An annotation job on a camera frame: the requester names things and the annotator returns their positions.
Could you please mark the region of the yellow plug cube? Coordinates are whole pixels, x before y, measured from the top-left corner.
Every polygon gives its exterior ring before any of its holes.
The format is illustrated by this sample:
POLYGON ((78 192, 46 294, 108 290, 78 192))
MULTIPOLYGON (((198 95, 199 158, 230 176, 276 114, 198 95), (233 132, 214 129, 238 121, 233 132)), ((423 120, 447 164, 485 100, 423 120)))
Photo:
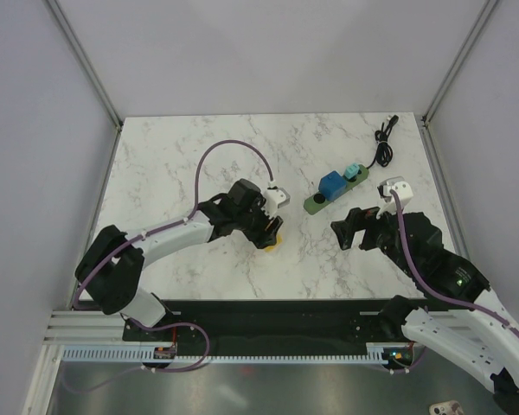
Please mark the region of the yellow plug cube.
POLYGON ((267 246, 267 247, 265 247, 265 248, 264 248, 264 251, 265 251, 265 252, 273 252, 273 251, 276 251, 276 250, 279 248, 279 246, 282 244, 282 242, 283 242, 283 238, 282 238, 281 234, 278 233, 277 236, 276 236, 276 241, 275 241, 275 243, 274 243, 273 245, 271 245, 271 246, 267 246))

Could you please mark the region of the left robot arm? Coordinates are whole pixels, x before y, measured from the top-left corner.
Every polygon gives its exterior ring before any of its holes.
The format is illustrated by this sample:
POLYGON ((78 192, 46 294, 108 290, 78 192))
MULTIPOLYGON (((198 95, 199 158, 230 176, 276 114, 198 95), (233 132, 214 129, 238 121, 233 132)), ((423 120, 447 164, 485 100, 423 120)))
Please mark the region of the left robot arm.
POLYGON ((283 224, 280 208, 291 197, 279 187, 260 190, 246 179, 226 193, 202 201, 186 216, 123 232, 103 228, 77 265, 79 290, 87 292, 105 315, 120 314, 142 325, 154 340, 170 335, 172 319, 154 294, 140 285, 144 269, 190 246, 212 242, 234 231, 258 249, 275 246, 283 224))

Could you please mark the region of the green power strip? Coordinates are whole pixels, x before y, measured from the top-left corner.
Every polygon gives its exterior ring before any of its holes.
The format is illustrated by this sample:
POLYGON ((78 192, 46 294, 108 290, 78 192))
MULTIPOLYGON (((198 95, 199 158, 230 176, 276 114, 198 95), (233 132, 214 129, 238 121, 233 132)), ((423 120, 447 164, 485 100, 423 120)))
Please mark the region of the green power strip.
POLYGON ((305 212, 309 215, 317 214, 363 183, 368 175, 368 168, 358 163, 352 163, 342 174, 336 170, 331 171, 320 179, 317 192, 304 200, 305 212))

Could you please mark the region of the teal plug cube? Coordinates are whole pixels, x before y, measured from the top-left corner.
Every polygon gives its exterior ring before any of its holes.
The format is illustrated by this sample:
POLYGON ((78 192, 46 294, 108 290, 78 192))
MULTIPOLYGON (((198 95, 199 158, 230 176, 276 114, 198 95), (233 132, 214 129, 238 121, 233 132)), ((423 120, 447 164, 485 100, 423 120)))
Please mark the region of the teal plug cube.
POLYGON ((351 165, 349 165, 344 173, 343 173, 343 177, 351 182, 351 181, 354 181, 355 178, 361 173, 361 167, 358 163, 352 163, 351 165))

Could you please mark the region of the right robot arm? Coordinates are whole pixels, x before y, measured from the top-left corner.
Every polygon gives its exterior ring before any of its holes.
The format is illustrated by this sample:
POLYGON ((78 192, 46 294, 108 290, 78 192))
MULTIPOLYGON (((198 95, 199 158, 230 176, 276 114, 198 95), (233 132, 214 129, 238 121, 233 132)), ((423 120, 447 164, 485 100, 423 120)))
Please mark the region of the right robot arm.
POLYGON ((396 295, 380 313, 379 330, 392 341, 402 336, 464 369, 493 395, 507 414, 519 414, 519 328, 490 282, 469 260, 444 248, 442 232, 423 213, 382 213, 353 208, 330 225, 342 250, 363 232, 363 251, 379 249, 410 277, 425 298, 463 321, 481 346, 439 326, 420 306, 396 295))

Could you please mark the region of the blue plug cube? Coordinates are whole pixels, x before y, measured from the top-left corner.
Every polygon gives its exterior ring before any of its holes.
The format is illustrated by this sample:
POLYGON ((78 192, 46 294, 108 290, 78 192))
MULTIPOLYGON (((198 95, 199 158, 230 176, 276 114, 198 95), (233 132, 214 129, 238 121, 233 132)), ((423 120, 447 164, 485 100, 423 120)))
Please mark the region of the blue plug cube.
POLYGON ((321 178, 318 191, 327 201, 334 201, 344 193, 347 183, 337 171, 333 170, 321 178))

